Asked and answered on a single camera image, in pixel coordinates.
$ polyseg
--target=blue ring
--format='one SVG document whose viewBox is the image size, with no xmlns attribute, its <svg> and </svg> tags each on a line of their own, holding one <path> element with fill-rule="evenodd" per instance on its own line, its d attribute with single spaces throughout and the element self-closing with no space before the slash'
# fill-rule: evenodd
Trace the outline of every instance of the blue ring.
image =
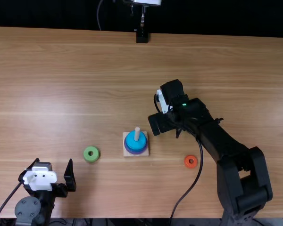
<svg viewBox="0 0 283 226">
<path fill-rule="evenodd" d="M 131 154 L 141 154 L 147 147 L 147 138 L 143 132 L 140 132 L 138 141 L 134 140 L 135 131 L 131 131 L 124 140 L 126 150 Z"/>
</svg>

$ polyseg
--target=black mount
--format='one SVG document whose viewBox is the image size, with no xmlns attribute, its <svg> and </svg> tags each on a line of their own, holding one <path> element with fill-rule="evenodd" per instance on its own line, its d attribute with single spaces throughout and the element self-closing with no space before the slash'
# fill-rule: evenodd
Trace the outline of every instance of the black mount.
<svg viewBox="0 0 283 226">
<path fill-rule="evenodd" d="M 33 161 L 33 163 L 19 175 L 19 182 L 24 184 L 23 176 L 27 171 L 31 171 L 33 166 L 46 166 L 52 171 L 50 162 L 40 162 L 39 158 L 36 158 L 35 161 Z M 47 226 L 50 222 L 55 199 L 57 197 L 66 198 L 68 192 L 75 192 L 76 190 L 72 159 L 68 162 L 64 173 L 64 179 L 66 182 L 65 184 L 51 184 L 52 191 L 33 191 L 29 185 L 24 185 L 25 190 L 30 196 L 21 199 L 16 205 L 16 226 Z"/>
<path fill-rule="evenodd" d="M 142 6 L 141 23 L 136 29 L 136 43 L 148 43 L 150 39 L 150 34 L 145 27 L 146 9 L 147 6 Z"/>
<path fill-rule="evenodd" d="M 233 139 L 213 119 L 198 98 L 189 100 L 179 80 L 160 87 L 167 105 L 173 108 L 148 117 L 153 134 L 176 129 L 199 139 L 217 165 L 217 193 L 224 208 L 220 226 L 248 226 L 256 213 L 273 197 L 266 161 L 258 147 L 248 149 Z M 239 171 L 250 175 L 240 178 Z"/>
</svg>

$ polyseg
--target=wooden table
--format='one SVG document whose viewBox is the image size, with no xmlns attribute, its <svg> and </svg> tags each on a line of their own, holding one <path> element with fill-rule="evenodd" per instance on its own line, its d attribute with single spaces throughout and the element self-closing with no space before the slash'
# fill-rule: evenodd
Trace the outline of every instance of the wooden table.
<svg viewBox="0 0 283 226">
<path fill-rule="evenodd" d="M 152 34 L 136 44 L 134 33 L 30 28 L 0 28 L 0 206 L 36 157 L 58 182 L 72 158 L 77 191 L 56 199 L 52 217 L 169 217 L 198 171 L 183 159 L 199 157 L 192 136 L 150 130 L 153 95 L 173 79 L 235 139 L 262 149 L 274 198 L 258 217 L 283 217 L 283 39 Z M 135 126 L 149 133 L 149 157 L 123 157 L 122 133 Z M 94 164 L 83 159 L 89 145 L 100 149 Z M 21 187 L 1 217 L 14 217 L 27 195 Z M 175 217 L 222 212 L 205 151 Z"/>
</svg>

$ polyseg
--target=orange ring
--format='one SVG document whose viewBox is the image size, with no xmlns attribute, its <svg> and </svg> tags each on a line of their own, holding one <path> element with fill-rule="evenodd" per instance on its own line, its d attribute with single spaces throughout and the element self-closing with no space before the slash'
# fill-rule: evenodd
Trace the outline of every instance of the orange ring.
<svg viewBox="0 0 283 226">
<path fill-rule="evenodd" d="M 194 155 L 188 155 L 184 158 L 184 164 L 188 168 L 195 168 L 198 164 L 198 160 Z"/>
</svg>

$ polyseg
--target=green ring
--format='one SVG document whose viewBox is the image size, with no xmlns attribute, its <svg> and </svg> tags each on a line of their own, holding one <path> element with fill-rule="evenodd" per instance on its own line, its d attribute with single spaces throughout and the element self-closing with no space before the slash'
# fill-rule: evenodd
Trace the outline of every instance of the green ring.
<svg viewBox="0 0 283 226">
<path fill-rule="evenodd" d="M 84 150 L 84 159 L 88 162 L 95 162 L 99 159 L 100 157 L 100 152 L 98 151 L 98 149 L 96 147 L 93 146 L 89 146 L 86 147 L 86 149 Z"/>
</svg>

